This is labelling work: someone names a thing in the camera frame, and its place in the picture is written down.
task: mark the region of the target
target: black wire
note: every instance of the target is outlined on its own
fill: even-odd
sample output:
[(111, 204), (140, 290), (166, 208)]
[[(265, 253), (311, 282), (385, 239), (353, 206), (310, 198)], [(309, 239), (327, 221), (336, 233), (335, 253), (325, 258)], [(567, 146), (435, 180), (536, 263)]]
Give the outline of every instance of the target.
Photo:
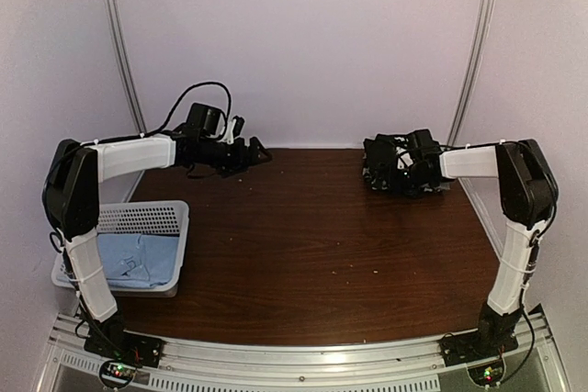
[(59, 234), (57, 231), (52, 231), (51, 233), (49, 233), (49, 242), (51, 242), (51, 245), (53, 246), (53, 249), (56, 252), (58, 252), (59, 254), (62, 253), (63, 238), (61, 234)]
[(229, 126), (229, 117), (231, 116), (231, 106), (232, 106), (232, 97), (231, 97), (231, 92), (229, 91), (229, 89), (227, 88), (227, 86), (225, 86), (224, 84), (220, 83), (220, 82), (202, 82), (202, 83), (197, 83), (197, 84), (192, 84), (191, 86), (188, 87), (188, 89), (186, 89), (181, 96), (179, 96), (174, 105), (172, 106), (172, 109), (169, 111), (169, 114), (167, 114), (167, 117), (165, 118), (164, 124), (162, 124), (159, 128), (157, 128), (156, 130), (152, 130), (151, 132), (148, 132), (145, 134), (146, 137), (151, 137), (152, 135), (156, 135), (158, 133), (161, 133), (165, 130), (165, 128), (167, 127), (167, 125), (169, 124), (170, 120), (172, 119), (172, 116), (175, 113), (175, 110), (177, 109), (178, 106), (180, 106), (180, 103), (182, 102), (182, 100), (184, 99), (184, 97), (192, 90), (197, 89), (199, 87), (203, 87), (203, 86), (218, 86), (220, 87), (224, 93), (227, 96), (227, 110), (225, 113), (222, 113), (222, 117), (224, 119), (224, 130), (222, 131), (222, 133), (220, 134), (219, 137), (213, 139), (213, 140), (221, 140), (222, 137), (224, 137), (227, 133), (227, 128)]
[(531, 353), (533, 352), (533, 349), (535, 348), (535, 330), (533, 329), (533, 325), (531, 324), (531, 320), (529, 319), (529, 316), (527, 316), (526, 311), (525, 311), (525, 306), (523, 305), (523, 293), (521, 293), (520, 305), (521, 305), (521, 309), (523, 310), (523, 317), (525, 318), (526, 324), (528, 325), (529, 330), (531, 331), (531, 346), (529, 347), (529, 350), (527, 351), (527, 353), (525, 355), (525, 358), (523, 359), (523, 361), (521, 362), (521, 364), (518, 365), (516, 367), (516, 369), (509, 376), (507, 376), (504, 380), (501, 380), (500, 381), (500, 385), (503, 385), (507, 381), (510, 381), (516, 374), (519, 373), (519, 371), (525, 365), (526, 361), (531, 356)]
[(85, 320), (84, 319), (81, 319), (80, 322), (75, 327), (75, 330), (73, 331), (73, 333), (75, 334), (75, 336), (78, 339), (87, 340), (88, 337), (84, 337), (83, 335), (78, 334), (78, 331), (80, 330), (80, 328), (82, 328), (82, 326), (84, 325), (84, 323), (85, 323)]

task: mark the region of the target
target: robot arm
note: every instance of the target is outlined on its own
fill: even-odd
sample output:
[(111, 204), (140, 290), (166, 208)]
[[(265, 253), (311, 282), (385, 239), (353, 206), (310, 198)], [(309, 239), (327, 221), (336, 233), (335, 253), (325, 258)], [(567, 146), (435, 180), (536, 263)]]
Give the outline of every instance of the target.
[(126, 342), (117, 302), (108, 288), (98, 253), (98, 185), (123, 174), (172, 166), (192, 170), (197, 164), (229, 176), (271, 160), (257, 138), (246, 145), (239, 137), (243, 118), (228, 122), (224, 137), (215, 137), (220, 116), (221, 111), (214, 107), (194, 104), (187, 121), (172, 131), (90, 143), (64, 140), (59, 144), (43, 204), (50, 224), (62, 238), (66, 272), (90, 316), (87, 319), (93, 321), (85, 345), (88, 351), (115, 358), (133, 347)]
[(557, 184), (537, 142), (444, 148), (429, 130), (421, 129), (408, 135), (378, 135), (364, 145), (364, 177), (374, 189), (415, 197), (439, 191), (457, 178), (499, 180), (506, 238), (494, 286), (482, 306), (478, 330), (444, 339), (441, 346), (447, 365), (515, 349), (512, 334), (523, 314), (523, 294), (558, 198)]

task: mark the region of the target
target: blue cloth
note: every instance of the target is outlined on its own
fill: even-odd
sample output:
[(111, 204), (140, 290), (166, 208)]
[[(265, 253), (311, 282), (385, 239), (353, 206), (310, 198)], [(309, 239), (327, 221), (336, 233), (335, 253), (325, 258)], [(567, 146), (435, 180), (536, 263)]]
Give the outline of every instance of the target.
[(153, 288), (174, 275), (177, 237), (99, 234), (98, 250), (110, 287)]

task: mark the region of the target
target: white plastic basket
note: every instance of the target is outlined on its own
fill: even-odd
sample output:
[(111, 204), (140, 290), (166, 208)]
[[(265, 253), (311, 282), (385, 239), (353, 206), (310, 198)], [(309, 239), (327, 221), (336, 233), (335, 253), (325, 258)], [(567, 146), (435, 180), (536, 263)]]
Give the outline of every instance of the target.
[[(125, 204), (103, 204), (100, 206), (97, 232), (140, 233), (179, 236), (175, 255), (174, 276), (169, 283), (148, 289), (110, 288), (119, 296), (173, 297), (177, 293), (177, 282), (184, 263), (186, 251), (189, 207), (184, 201), (129, 202)], [(58, 277), (64, 277), (63, 258), (55, 259), (51, 280), (54, 285), (73, 288)]]

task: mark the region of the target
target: wooden table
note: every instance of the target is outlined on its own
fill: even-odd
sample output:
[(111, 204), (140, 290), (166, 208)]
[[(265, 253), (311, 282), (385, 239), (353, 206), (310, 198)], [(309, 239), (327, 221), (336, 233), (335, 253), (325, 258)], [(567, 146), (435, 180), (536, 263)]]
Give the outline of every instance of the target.
[(361, 151), (274, 150), (228, 179), (145, 174), (134, 200), (190, 205), (174, 298), (119, 299), (130, 330), (210, 342), (381, 342), (477, 325), (498, 268), (458, 183), (376, 193)]

